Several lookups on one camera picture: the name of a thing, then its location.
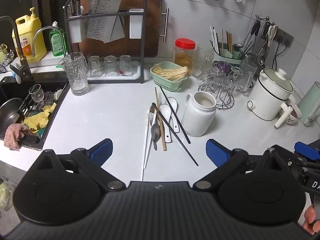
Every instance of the white ceramic spoon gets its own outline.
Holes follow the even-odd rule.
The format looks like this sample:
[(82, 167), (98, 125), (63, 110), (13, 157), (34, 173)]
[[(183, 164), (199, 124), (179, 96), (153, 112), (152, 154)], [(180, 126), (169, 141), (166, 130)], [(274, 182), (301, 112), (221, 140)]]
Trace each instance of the white ceramic spoon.
[[(169, 100), (169, 103), (170, 103), (170, 105), (172, 106), (174, 112), (177, 114), (177, 108), (178, 108), (177, 100), (176, 100), (175, 98), (173, 98), (173, 97), (169, 97), (168, 100)], [(171, 114), (171, 118), (172, 118), (172, 122), (173, 122), (173, 127), (172, 127), (172, 128), (173, 128), (173, 131), (174, 131), (175, 133), (180, 132), (177, 119), (176, 119), (176, 117), (174, 116), (173, 113)]]
[[(163, 117), (167, 120), (169, 123), (170, 117), (171, 117), (171, 108), (167, 104), (160, 105), (160, 112), (162, 113)], [(163, 122), (164, 125), (164, 141), (166, 143), (171, 143), (171, 134), (169, 127)]]

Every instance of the pot lid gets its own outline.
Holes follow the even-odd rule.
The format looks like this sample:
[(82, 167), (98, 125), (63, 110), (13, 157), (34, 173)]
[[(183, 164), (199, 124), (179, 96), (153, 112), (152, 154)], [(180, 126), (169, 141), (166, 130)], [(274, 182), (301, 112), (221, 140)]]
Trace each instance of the pot lid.
[(279, 68), (278, 71), (276, 71), (272, 68), (265, 67), (263, 71), (276, 85), (288, 92), (293, 92), (291, 83), (285, 78), (287, 73), (283, 69)]

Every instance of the green soap bottle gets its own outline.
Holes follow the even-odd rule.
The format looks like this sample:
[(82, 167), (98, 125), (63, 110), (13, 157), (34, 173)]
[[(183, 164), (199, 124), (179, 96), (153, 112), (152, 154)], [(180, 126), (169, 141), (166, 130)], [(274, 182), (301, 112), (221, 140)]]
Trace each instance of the green soap bottle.
[(59, 31), (61, 31), (62, 36), (63, 36), (63, 42), (61, 42), (60, 39), (60, 35), (59, 32), (56, 30), (51, 30), (49, 33), (49, 38), (50, 38), (50, 44), (51, 44), (51, 50), (52, 50), (52, 54), (57, 57), (57, 56), (61, 56), (63, 55), (63, 49), (62, 49), (62, 44), (67, 52), (67, 45), (66, 45), (66, 39), (64, 36), (64, 31), (58, 27), (58, 23), (54, 22), (52, 24), (53, 27), (56, 27), (59, 29)]

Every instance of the dishrag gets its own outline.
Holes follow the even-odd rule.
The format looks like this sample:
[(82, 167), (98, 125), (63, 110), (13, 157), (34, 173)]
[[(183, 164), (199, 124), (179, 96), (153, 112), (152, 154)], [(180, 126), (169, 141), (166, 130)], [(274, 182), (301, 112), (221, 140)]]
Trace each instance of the dishrag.
[(53, 103), (52, 106), (45, 106), (43, 108), (43, 112), (30, 117), (26, 117), (23, 123), (26, 124), (33, 133), (36, 133), (38, 130), (43, 129), (47, 126), (48, 116), (53, 112), (56, 105), (56, 103)]
[(19, 151), (18, 140), (22, 139), (25, 134), (35, 135), (28, 127), (21, 123), (10, 124), (5, 131), (4, 146)]

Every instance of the black chopsticks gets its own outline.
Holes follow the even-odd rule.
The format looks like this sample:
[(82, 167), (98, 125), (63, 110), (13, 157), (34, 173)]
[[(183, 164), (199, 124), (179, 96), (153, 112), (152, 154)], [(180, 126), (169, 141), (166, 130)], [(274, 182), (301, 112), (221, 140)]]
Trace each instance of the black chopsticks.
[(177, 117), (176, 112), (173, 110), (173, 108), (172, 108), (172, 106), (171, 106), (171, 104), (170, 104), (170, 102), (169, 102), (169, 100), (168, 100), (167, 96), (165, 95), (165, 93), (164, 93), (164, 91), (163, 91), (162, 87), (160, 87), (160, 89), (161, 89), (161, 91), (162, 91), (162, 93), (163, 93), (163, 95), (164, 95), (164, 97), (165, 97), (165, 100), (167, 100), (167, 103), (168, 103), (168, 105), (170, 106), (171, 111), (172, 111), (172, 113), (174, 114), (174, 117), (177, 119), (178, 125), (181, 127), (181, 130), (182, 130), (182, 132), (183, 132), (183, 134), (184, 134), (185, 138), (187, 139), (187, 142), (190, 144), (191, 142), (190, 142), (190, 140), (189, 140), (189, 138), (188, 138), (188, 135), (186, 134), (186, 131), (185, 131), (185, 130), (184, 130), (184, 128), (182, 127), (182, 124), (180, 123), (180, 121), (179, 121), (179, 119), (178, 119), (178, 117)]
[(174, 130), (172, 129), (172, 127), (170, 126), (170, 124), (168, 123), (168, 121), (164, 118), (164, 116), (162, 115), (162, 113), (160, 112), (160, 110), (158, 109), (158, 107), (156, 106), (155, 103), (152, 103), (152, 106), (157, 110), (157, 114), (159, 114), (159, 116), (161, 117), (162, 121), (165, 122), (165, 124), (169, 127), (170, 131), (173, 133), (173, 135), (177, 138), (177, 140), (179, 141), (179, 143), (182, 145), (182, 147), (185, 149), (185, 151), (188, 153), (188, 155), (190, 156), (190, 158), (193, 160), (193, 162), (199, 166), (199, 164), (196, 162), (196, 160), (192, 157), (191, 153), (188, 151), (188, 149), (185, 147), (185, 145), (183, 144), (183, 142), (180, 140), (180, 138), (178, 137), (178, 135), (174, 132)]

